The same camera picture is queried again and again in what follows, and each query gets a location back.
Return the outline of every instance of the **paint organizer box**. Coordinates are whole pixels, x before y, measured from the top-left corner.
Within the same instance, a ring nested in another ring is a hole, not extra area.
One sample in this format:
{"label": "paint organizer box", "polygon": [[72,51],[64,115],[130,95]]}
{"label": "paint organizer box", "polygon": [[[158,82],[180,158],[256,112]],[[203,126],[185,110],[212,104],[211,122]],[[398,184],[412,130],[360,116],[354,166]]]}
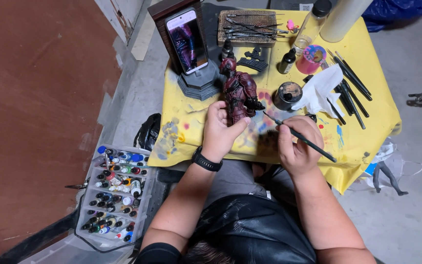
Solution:
{"label": "paint organizer box", "polygon": [[144,158],[147,160],[149,157],[150,152],[147,150],[105,144],[102,146],[105,149],[128,153],[128,159],[132,155],[135,155],[135,160],[142,157],[140,172],[145,171],[143,174],[111,171],[111,167],[106,168],[102,165],[105,153],[96,152],[92,159],[88,172],[90,180],[81,204],[76,234],[94,247],[108,250],[133,243],[143,234],[157,168],[147,166],[144,161]]}

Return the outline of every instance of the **action figure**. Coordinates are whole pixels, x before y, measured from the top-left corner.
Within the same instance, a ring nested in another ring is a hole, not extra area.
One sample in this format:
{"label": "action figure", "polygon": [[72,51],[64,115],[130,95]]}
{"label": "action figure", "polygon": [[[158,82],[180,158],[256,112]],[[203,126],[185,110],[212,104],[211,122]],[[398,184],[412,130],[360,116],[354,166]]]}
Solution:
{"label": "action figure", "polygon": [[387,165],[385,165],[385,162],[383,162],[383,161],[377,163],[377,166],[374,168],[374,173],[372,173],[372,177],[373,177],[372,181],[374,183],[374,187],[376,188],[377,193],[380,193],[379,170],[382,170],[382,172],[390,179],[390,184],[397,191],[398,196],[408,194],[408,192],[402,192],[400,190],[400,187],[398,187],[397,179],[395,179],[392,172],[387,167]]}
{"label": "action figure", "polygon": [[185,72],[196,68],[195,38],[190,27],[183,24],[170,31],[175,48],[180,61],[185,68]]}
{"label": "action figure", "polygon": [[252,76],[236,71],[236,67],[237,63],[232,58],[225,58],[219,66],[220,74],[227,77],[223,90],[229,103],[232,123],[237,123],[244,117],[254,117],[255,111],[265,109],[256,96],[256,83]]}

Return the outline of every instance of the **display base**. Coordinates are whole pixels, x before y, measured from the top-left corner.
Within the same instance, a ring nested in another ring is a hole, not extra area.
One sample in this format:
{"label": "display base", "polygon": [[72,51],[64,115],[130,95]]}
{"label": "display base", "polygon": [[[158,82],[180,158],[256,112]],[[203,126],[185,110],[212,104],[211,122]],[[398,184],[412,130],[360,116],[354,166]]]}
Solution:
{"label": "display base", "polygon": [[181,74],[178,84],[186,97],[202,101],[220,93],[226,76],[219,74],[219,68],[212,60],[208,59],[208,66],[191,75]]}

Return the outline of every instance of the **white tissue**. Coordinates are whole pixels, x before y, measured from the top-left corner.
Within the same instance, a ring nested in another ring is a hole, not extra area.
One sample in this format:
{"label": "white tissue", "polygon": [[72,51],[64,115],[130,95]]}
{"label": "white tissue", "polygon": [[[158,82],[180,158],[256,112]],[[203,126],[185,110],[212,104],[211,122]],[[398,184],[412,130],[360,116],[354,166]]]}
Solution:
{"label": "white tissue", "polygon": [[311,114],[317,112],[326,112],[330,117],[337,118],[335,112],[331,109],[330,102],[335,106],[335,109],[343,117],[345,114],[336,103],[339,98],[339,93],[330,93],[343,80],[343,72],[338,64],[335,64],[328,69],[322,70],[320,73],[314,75],[302,88],[302,98],[295,103],[291,109],[299,110],[302,107],[307,107],[307,111]]}

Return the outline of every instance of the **table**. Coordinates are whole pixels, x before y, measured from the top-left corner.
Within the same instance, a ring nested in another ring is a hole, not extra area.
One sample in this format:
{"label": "table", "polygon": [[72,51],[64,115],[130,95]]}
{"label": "table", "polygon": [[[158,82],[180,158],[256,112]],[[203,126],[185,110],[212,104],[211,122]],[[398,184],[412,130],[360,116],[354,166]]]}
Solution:
{"label": "table", "polygon": [[[301,25],[308,13],[306,11],[275,11],[277,14],[285,14],[285,16],[278,16],[281,22],[290,18],[296,25]],[[280,111],[272,102],[273,93],[283,82],[293,81],[303,86],[302,79],[306,77],[297,70],[295,65],[287,75],[279,74],[277,71],[277,63],[290,50],[290,43],[296,34],[289,33],[287,36],[293,38],[278,38],[273,48],[262,48],[261,55],[267,58],[265,62],[269,64],[262,72],[245,66],[237,67],[238,71],[248,72],[253,76],[258,87],[258,99],[266,106],[268,114],[281,120],[307,113],[305,109],[292,112]],[[365,130],[361,129],[354,115],[350,117],[346,114],[343,107],[346,125],[341,125],[337,119],[329,117],[326,113],[317,113],[317,124],[324,137],[324,149],[338,160],[337,163],[332,163],[322,157],[318,165],[327,182],[343,194],[349,185],[364,172],[385,138],[400,133],[401,119],[362,18],[355,23],[342,41],[328,43],[318,37],[314,44],[333,52],[340,52],[370,90],[373,98],[372,101],[367,101],[350,84],[370,114],[369,118],[362,116]],[[216,48],[220,49],[217,46],[208,46],[208,50]],[[252,50],[253,48],[250,47],[235,47],[235,57],[238,60],[244,57],[243,54],[246,51]],[[170,63],[165,77],[161,131],[148,161],[148,165],[151,166],[172,166],[191,159],[193,152],[202,143],[208,105],[223,97],[222,94],[216,94],[204,101],[185,97],[177,84],[177,75],[172,71]],[[237,138],[231,152],[225,158],[277,164],[279,163],[277,137],[275,123],[264,116],[262,111],[257,111],[248,128]]]}

